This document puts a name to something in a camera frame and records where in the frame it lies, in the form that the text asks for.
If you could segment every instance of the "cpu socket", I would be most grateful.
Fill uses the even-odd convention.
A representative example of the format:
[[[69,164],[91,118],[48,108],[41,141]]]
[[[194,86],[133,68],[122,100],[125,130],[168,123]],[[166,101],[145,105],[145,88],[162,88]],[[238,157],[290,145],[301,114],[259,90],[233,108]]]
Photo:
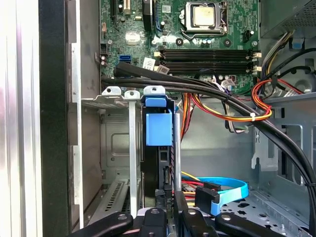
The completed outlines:
[[[227,34],[227,2],[190,1],[179,15],[184,29],[181,33],[189,40],[203,36]]]

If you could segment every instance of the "black expansion slot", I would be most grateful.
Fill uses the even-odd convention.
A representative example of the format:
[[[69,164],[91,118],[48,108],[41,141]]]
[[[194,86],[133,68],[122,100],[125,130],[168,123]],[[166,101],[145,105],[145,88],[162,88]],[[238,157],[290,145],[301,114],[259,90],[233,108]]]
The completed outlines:
[[[110,1],[110,18],[116,20],[117,15],[117,0]]]
[[[230,49],[164,49],[161,61],[251,61],[252,50]]]
[[[162,62],[162,65],[169,68],[171,74],[196,74],[202,69],[210,69],[203,74],[244,75],[252,73],[253,63],[224,63],[224,62]]]

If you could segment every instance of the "blue sata port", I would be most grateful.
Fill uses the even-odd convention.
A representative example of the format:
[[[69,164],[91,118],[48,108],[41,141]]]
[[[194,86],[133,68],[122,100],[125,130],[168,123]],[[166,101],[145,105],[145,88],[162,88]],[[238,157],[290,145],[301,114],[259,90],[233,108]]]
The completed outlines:
[[[131,55],[120,55],[118,60],[120,62],[131,63],[132,62],[132,56]]]

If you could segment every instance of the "green circuit board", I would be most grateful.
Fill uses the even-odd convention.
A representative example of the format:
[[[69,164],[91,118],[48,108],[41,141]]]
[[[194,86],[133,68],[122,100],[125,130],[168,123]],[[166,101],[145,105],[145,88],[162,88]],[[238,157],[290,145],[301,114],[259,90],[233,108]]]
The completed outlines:
[[[179,20],[181,10],[185,8],[187,0],[157,0],[155,3],[155,19],[157,22],[164,21],[163,35],[155,27],[152,32],[144,30],[142,15],[142,0],[130,0],[130,14],[119,13],[111,18],[111,0],[101,0],[101,44],[107,44],[109,56],[107,64],[101,68],[101,74],[113,76],[113,69],[119,61],[120,55],[131,55],[131,63],[142,67],[145,57],[154,58],[154,52],[160,45],[167,49],[253,49],[258,50],[258,0],[227,0],[228,32],[222,37],[210,37],[211,44],[202,45],[205,38],[187,40],[182,34],[183,28]],[[247,30],[254,32],[250,41],[243,42],[243,33]],[[128,37],[137,36],[133,44]],[[177,46],[176,39],[183,39],[182,46]],[[224,45],[225,40],[231,41],[230,47]],[[253,75],[237,75],[234,93],[243,93],[253,86]]]

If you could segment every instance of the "motherboard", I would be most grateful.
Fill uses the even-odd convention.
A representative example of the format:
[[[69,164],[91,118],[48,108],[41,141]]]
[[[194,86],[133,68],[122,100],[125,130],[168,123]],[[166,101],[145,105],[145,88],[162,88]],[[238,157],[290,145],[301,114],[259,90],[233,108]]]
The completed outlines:
[[[259,67],[259,0],[101,0],[101,75],[118,62],[225,81],[236,94]]]

